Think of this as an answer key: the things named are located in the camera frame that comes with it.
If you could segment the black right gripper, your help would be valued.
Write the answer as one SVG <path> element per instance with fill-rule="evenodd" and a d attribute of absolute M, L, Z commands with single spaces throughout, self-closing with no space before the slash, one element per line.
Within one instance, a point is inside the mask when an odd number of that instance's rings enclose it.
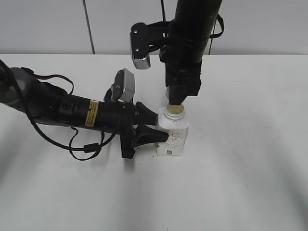
<path fill-rule="evenodd" d="M 167 47 L 160 49 L 160 61 L 165 64 L 169 104 L 181 105 L 187 96 L 197 96 L 201 87 L 201 62 L 190 60 L 176 64 L 174 53 Z"/>

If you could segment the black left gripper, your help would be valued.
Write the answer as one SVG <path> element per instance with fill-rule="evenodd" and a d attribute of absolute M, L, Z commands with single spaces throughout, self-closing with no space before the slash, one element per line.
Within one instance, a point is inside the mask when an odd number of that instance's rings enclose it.
<path fill-rule="evenodd" d="M 151 111 L 141 102 L 136 102 L 134 106 L 133 101 L 99 102 L 90 100 L 85 127 L 98 130 L 102 135 L 111 134 L 107 140 L 100 141 L 100 148 L 106 146 L 116 135 L 119 135 L 122 157 L 132 159 L 135 155 L 135 148 L 167 141 L 168 133 L 146 126 L 155 125 L 157 117 L 157 113 Z"/>

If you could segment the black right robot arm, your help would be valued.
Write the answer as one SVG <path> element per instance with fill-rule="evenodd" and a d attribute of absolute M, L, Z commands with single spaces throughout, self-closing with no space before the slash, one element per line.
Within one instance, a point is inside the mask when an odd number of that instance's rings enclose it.
<path fill-rule="evenodd" d="M 174 19 L 168 26 L 169 42 L 160 51 L 166 68 L 166 87 L 171 105 L 180 105 L 188 96 L 197 96 L 201 87 L 202 59 L 212 35 L 220 0 L 179 0 Z"/>

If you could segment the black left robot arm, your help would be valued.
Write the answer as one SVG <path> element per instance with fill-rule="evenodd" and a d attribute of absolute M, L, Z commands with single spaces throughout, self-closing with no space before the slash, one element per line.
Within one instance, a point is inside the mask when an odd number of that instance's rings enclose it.
<path fill-rule="evenodd" d="M 36 75 L 24 67 L 0 65 L 0 102 L 18 110 L 38 134 L 49 143 L 77 152 L 72 145 L 60 144 L 42 132 L 39 126 L 69 127 L 99 131 L 97 143 L 83 146 L 80 150 L 95 158 L 115 136 L 120 137 L 122 157 L 131 159 L 139 146 L 165 142 L 168 134 L 154 129 L 158 115 L 141 102 L 133 102 L 135 78 L 127 69 L 117 72 L 115 80 L 103 101 L 74 95 L 48 82 L 49 76 Z"/>

